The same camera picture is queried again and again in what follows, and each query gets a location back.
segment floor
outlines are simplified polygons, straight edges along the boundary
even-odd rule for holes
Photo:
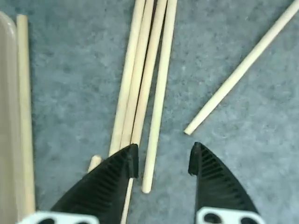
[[[269,224],[299,223],[299,14],[189,137],[186,125],[292,0],[179,0],[154,186],[134,185],[128,223],[193,221],[195,141],[240,180]],[[38,208],[106,158],[134,0],[0,0],[29,15]],[[151,91],[140,169],[152,114]]]

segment white plastic part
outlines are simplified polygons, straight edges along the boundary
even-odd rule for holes
[[[50,212],[50,211],[38,211],[29,217],[26,217],[18,224],[39,224],[42,221],[44,223],[52,223],[53,220],[55,224],[100,224],[98,219],[94,216],[70,214],[70,213],[60,213],[60,212]]]
[[[0,223],[15,223],[24,214],[20,155],[17,31],[0,11]]]
[[[231,210],[203,207],[196,213],[196,224],[212,224],[205,221],[207,215],[217,216],[221,222],[212,222],[219,224],[242,224],[242,219],[249,218],[256,222],[256,224],[265,224],[263,219],[256,213],[251,211]]]

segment short wooden stick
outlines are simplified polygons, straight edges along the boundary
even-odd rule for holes
[[[96,168],[100,163],[102,162],[102,158],[99,155],[94,155],[92,159],[90,160],[88,173],[92,171],[94,168]]]
[[[161,125],[161,118],[163,112],[163,103],[165,97],[165,89],[167,82],[167,74],[169,67],[169,60],[171,54],[171,44],[173,38],[173,30],[175,24],[176,10],[178,0],[168,0],[166,17],[164,24],[161,56],[159,62],[157,86],[155,93],[155,102],[153,108],[153,115],[149,131],[149,145],[145,161],[145,170],[142,183],[142,191],[149,193],[152,187],[154,167],[157,154],[157,145],[159,140],[159,132]]]
[[[133,12],[133,19],[131,24],[130,37],[126,52],[125,65],[121,80],[121,89],[118,96],[117,109],[115,114],[115,121],[111,144],[109,149],[109,156],[120,150],[121,135],[126,115],[129,91],[131,86],[131,78],[133,72],[133,65],[135,60],[136,47],[141,26],[141,20],[144,10],[145,0],[136,0]]]
[[[257,58],[264,52],[264,50],[271,44],[274,38],[291,20],[291,18],[299,10],[299,0],[295,0],[281,17],[275,22],[271,29],[263,36],[260,42],[252,49],[247,57],[241,62],[230,77],[223,83],[218,91],[211,97],[211,99],[204,105],[200,112],[196,115],[193,121],[188,125],[184,132],[191,135],[194,130],[207,118],[207,116],[215,109],[215,107],[225,98],[225,96],[232,90],[232,88],[243,77],[246,71],[257,60]]]

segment ridged grip texture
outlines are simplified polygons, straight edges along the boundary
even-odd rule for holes
[[[257,213],[239,181],[216,155],[199,142],[192,148],[188,172],[197,176],[196,211],[202,207],[215,207]]]
[[[96,216],[101,224],[119,224],[129,178],[138,177],[138,146],[130,145],[86,174],[52,211]]]

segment blue carpet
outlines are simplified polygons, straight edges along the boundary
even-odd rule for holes
[[[299,223],[299,15],[189,137],[183,129],[292,0],[179,0],[153,190],[128,224],[193,221],[195,141],[218,155],[269,224]],[[37,205],[49,209],[108,155],[133,0],[0,0],[29,15]],[[141,171],[152,114],[150,95]]]

